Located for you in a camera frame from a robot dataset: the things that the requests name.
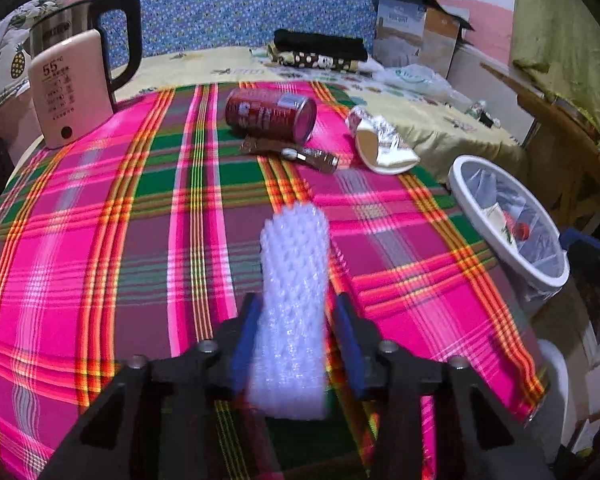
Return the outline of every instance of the pillow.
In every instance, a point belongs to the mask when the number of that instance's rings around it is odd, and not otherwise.
[[[69,0],[31,0],[0,22],[0,105],[29,87],[29,29]]]

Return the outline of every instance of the brown snack wrapper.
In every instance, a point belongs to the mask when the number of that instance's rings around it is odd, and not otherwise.
[[[276,153],[282,158],[302,162],[323,173],[333,173],[338,168],[338,157],[324,150],[314,150],[282,140],[247,136],[240,146],[243,155]]]

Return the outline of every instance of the white plastic bag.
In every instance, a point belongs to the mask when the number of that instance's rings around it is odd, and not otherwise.
[[[471,99],[454,90],[449,81],[428,66],[410,64],[402,68],[385,68],[382,72],[374,73],[373,78],[381,83],[449,103],[463,113],[473,104]]]

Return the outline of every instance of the plastic bag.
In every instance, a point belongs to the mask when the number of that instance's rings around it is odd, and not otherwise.
[[[410,64],[402,68],[386,68],[373,74],[373,78],[381,83],[390,84],[426,95],[436,101],[449,103],[462,113],[467,111],[473,102],[464,94],[454,90],[449,81],[434,72],[428,66]]]
[[[564,271],[564,263],[554,243],[554,226],[546,224],[532,203],[518,194],[509,181],[487,170],[470,166],[467,170],[464,181],[480,208],[488,208],[497,202],[515,222],[529,226],[528,238],[516,240],[520,256],[543,274],[559,277]]]

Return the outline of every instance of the kettle handle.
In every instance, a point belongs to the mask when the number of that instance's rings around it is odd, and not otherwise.
[[[100,26],[100,17],[110,10],[122,10],[126,16],[126,34],[129,44],[129,62],[122,74],[110,82],[110,91],[115,92],[125,85],[134,76],[142,61],[142,27],[140,20],[140,0],[93,0],[89,6],[89,19],[94,28],[98,30],[106,50],[106,36]],[[106,52],[102,53],[104,62],[109,71],[109,61]]]

